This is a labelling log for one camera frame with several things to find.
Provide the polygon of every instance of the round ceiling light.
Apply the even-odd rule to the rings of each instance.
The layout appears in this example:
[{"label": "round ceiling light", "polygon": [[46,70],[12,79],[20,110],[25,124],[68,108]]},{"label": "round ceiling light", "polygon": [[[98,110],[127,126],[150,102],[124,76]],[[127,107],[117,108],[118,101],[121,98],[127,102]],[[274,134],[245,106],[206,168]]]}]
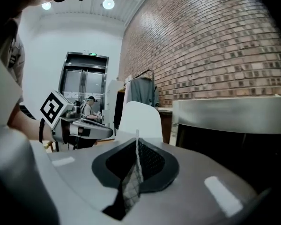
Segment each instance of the round ceiling light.
[{"label": "round ceiling light", "polygon": [[114,7],[114,1],[113,0],[104,0],[102,5],[105,9],[112,9]]},{"label": "round ceiling light", "polygon": [[51,8],[51,3],[50,2],[43,3],[42,7],[45,10],[49,10]]}]

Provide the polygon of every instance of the black bracelet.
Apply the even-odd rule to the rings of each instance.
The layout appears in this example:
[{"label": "black bracelet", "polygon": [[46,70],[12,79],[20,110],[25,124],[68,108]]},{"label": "black bracelet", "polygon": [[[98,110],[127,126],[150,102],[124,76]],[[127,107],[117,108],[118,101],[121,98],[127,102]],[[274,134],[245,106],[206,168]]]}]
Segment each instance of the black bracelet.
[{"label": "black bracelet", "polygon": [[44,130],[44,126],[45,126],[45,119],[41,119],[41,122],[39,123],[39,142],[43,143],[43,130]]}]

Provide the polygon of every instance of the white wall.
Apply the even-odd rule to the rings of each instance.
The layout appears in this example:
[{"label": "white wall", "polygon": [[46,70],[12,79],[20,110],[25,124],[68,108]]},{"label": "white wall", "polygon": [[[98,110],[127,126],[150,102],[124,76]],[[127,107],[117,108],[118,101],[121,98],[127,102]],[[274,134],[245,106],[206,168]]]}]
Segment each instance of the white wall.
[{"label": "white wall", "polygon": [[61,24],[40,20],[40,29],[27,35],[22,29],[26,61],[23,78],[24,104],[32,115],[40,119],[39,111],[51,90],[58,90],[61,70],[67,52],[89,50],[109,57],[106,88],[118,76],[122,32],[70,22]]}]

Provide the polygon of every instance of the ceiling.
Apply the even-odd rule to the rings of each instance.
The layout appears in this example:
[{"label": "ceiling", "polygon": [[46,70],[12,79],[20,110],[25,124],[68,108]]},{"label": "ceiling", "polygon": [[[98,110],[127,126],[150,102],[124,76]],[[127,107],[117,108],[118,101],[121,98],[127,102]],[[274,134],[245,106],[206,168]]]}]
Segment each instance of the ceiling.
[{"label": "ceiling", "polygon": [[103,23],[116,23],[126,28],[142,5],[144,0],[114,0],[115,6],[111,10],[103,8],[104,0],[66,0],[62,3],[52,3],[50,10],[41,9],[41,17],[49,19],[52,16],[79,15],[95,18]]}]

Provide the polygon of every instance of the person wearing cap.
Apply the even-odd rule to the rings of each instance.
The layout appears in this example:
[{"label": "person wearing cap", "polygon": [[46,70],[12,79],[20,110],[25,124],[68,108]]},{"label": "person wearing cap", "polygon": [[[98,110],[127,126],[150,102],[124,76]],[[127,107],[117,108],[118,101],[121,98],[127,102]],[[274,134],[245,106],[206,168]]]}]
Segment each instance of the person wearing cap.
[{"label": "person wearing cap", "polygon": [[[22,87],[25,51],[17,31],[22,11],[28,6],[38,6],[49,1],[52,0],[4,0],[5,4],[0,8],[0,59],[20,87]],[[26,116],[20,110],[19,103],[14,107],[7,125],[23,132],[30,140],[38,140],[40,121]],[[43,139],[54,141],[48,125],[43,129]]]},{"label": "person wearing cap", "polygon": [[96,103],[97,100],[93,96],[87,98],[87,102],[83,108],[82,115],[87,119],[98,120],[101,119],[101,116],[93,111],[92,105]]}]

